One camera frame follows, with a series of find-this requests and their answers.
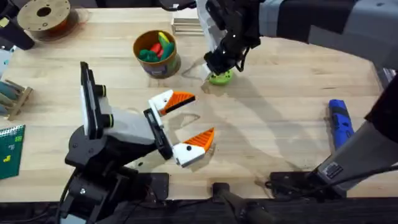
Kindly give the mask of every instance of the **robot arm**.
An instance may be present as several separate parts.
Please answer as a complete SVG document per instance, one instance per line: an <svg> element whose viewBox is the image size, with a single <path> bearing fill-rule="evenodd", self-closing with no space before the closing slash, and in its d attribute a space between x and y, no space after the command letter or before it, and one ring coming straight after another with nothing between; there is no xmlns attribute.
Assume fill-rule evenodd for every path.
<svg viewBox="0 0 398 224"><path fill-rule="evenodd" d="M238 62L244 63L260 36L336 49L398 69L397 0L208 0L205 10L219 30L227 31L205 55L216 74L234 66L243 70Z"/></svg>
<svg viewBox="0 0 398 224"><path fill-rule="evenodd" d="M233 67L241 72L249 49L260 36L280 37L315 44L368 59L380 67L398 69L398 0L207 0L198 5L206 37L212 29L226 30L205 55L215 74ZM385 89L364 124L329 158L309 174L273 172L271 183L312 190L363 172L389 167L398 161L396 127L398 77ZM333 186L314 197L340 198L363 179ZM269 185L275 197L291 197L284 187Z"/></svg>

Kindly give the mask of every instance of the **spool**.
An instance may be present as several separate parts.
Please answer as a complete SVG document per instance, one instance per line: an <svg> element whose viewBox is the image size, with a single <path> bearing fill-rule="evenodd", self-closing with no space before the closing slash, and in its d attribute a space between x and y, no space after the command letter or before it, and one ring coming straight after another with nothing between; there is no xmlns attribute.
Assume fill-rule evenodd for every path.
<svg viewBox="0 0 398 224"><path fill-rule="evenodd" d="M56 40L79 24L79 14L67 0L32 0L18 13L18 24L37 40Z"/></svg>
<svg viewBox="0 0 398 224"><path fill-rule="evenodd" d="M145 62L139 58L139 52L142 49L150 49L154 44L159 43L159 32L163 32L170 42L174 43L173 53L160 62ZM167 78L178 72L181 67L181 58L177 53L177 44L174 37L163 30L151 30L140 35L133 45L134 55L150 76L154 78Z"/></svg>

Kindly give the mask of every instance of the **wooden tabletop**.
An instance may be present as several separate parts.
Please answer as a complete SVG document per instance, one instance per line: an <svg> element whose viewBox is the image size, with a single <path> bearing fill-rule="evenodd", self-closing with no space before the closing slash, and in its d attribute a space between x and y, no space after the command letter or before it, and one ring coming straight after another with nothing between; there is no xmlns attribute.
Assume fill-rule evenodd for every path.
<svg viewBox="0 0 398 224"><path fill-rule="evenodd" d="M242 197L270 197L262 187L273 171L312 170L332 148L327 103L345 100L355 129L381 93L373 66L360 58L281 39L262 38L245 71L227 86L196 78L207 50L204 37L177 36L180 71L165 80L146 75L132 43L152 29L170 31L161 9L89 9L89 21L61 40L17 50L3 75L34 92L16 121L26 124L18 177L0 180L0 201L58 200L72 167L65 165L68 140L82 125L80 61L108 88L112 106L132 113L168 89L190 91L197 100L163 118L173 143L215 127L206 157L183 169L158 152L129 164L141 172L168 172L170 198L207 198L213 182L228 182ZM398 196L397 174L372 177L350 197Z"/></svg>

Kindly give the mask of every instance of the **blue tool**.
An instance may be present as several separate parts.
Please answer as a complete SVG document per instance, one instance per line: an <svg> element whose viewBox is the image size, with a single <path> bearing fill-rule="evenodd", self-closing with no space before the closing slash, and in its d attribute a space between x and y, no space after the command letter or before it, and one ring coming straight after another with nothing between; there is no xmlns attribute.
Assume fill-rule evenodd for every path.
<svg viewBox="0 0 398 224"><path fill-rule="evenodd" d="M343 100L330 100L329 111L333 142L335 150L338 150L354 134L353 125L351 124L351 118L349 118L348 110Z"/></svg>

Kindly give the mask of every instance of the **cable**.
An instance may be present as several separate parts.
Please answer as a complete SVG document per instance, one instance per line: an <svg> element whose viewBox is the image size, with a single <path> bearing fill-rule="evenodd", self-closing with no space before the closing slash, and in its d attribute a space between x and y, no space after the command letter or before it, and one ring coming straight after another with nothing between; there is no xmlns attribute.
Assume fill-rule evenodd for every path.
<svg viewBox="0 0 398 224"><path fill-rule="evenodd" d="M49 214L49 208L51 206L51 203L49 203L46 208L43 210L43 212L40 215L36 215L35 217L26 219L26 220L4 220L1 221L1 224L13 224L13 223L27 223L27 222L32 222L32 221L36 221L39 220L43 217L45 217L46 215Z"/></svg>
<svg viewBox="0 0 398 224"><path fill-rule="evenodd" d="M69 189L70 182L72 181L72 178L76 175L76 173L77 173L77 169L75 169L73 171L72 175L69 177L69 180L68 180L67 184L63 188L63 191L62 191L62 194L61 194L61 197L60 197L60 201L59 201L58 206L57 206L57 212L55 212L55 224L59 224L60 223L61 204L65 200L65 197L67 195L67 191Z"/></svg>
<svg viewBox="0 0 398 224"><path fill-rule="evenodd" d="M30 219L26 219L26 220L15 220L15 221L9 220L9 221L3 221L3 222L0 222L0 223L2 223L2 224L3 223L4 224L27 223L27 222L32 222L32 221L36 221L38 219L41 219L41 218L45 217L46 215L48 215L47 212L46 213L42 213L40 215L37 215L36 217L30 218Z"/></svg>
<svg viewBox="0 0 398 224"><path fill-rule="evenodd" d="M379 169L374 169L374 170L370 170L370 171L367 171L367 172L363 172L361 174L352 175L351 177L346 177L346 178L343 178L341 180L337 180L337 181L332 182L330 184L327 184L325 186L315 188L314 190L310 190L309 192L304 192L304 193L302 193L300 195L295 195L295 196L292 196L292 197L289 197L289 198L276 198L274 200L276 202L289 202L291 200L302 198L302 197L305 197L305 196L309 196L309 195L314 194L314 193L316 193L318 191L328 189L330 187L336 186L338 184L342 184L344 182L348 182L348 181L356 180L356 179L362 179L362 178L370 177L372 175L382 174L382 173L391 172L391 171L395 171L395 170L398 170L398 165L394 165L394 166L390 166L390 167L383 167L383 168L379 168Z"/></svg>
<svg viewBox="0 0 398 224"><path fill-rule="evenodd" d="M129 212L129 214L127 215L127 217L124 219L123 224L125 224L127 222L127 220L130 218L130 216L134 213L134 211L136 210L136 208L144 201L144 199L142 199L138 204L135 204L135 207Z"/></svg>
<svg viewBox="0 0 398 224"><path fill-rule="evenodd" d="M185 208L185 207L189 207L189 206L193 206L193 205L198 205L198 204L201 204L201 203L206 203L206 202L208 202L208 201L210 201L210 200L211 200L211 198L204 199L204 200L198 200L198 201L196 201L196 202L178 205L177 208L180 209L180 208ZM166 208L169 207L169 205L158 206L158 207L148 207L148 206L140 205L139 203L138 203L138 204L135 204L135 205L140 206L141 208L149 209L149 210L166 209Z"/></svg>
<svg viewBox="0 0 398 224"><path fill-rule="evenodd" d="M161 6L162 9L168 11L168 12L176 12L176 11L180 11L186 8L190 8L190 9L194 9L197 7L197 3L196 1L191 1L185 4L179 4L177 7L166 7L165 5L163 5L162 1L159 0L159 4Z"/></svg>
<svg viewBox="0 0 398 224"><path fill-rule="evenodd" d="M246 47L246 50L243 53L243 58L241 61L241 66L238 65L238 63L235 64L236 69L238 69L238 71L243 72L244 69L244 62L246 61L246 56L248 55L250 50L250 47Z"/></svg>

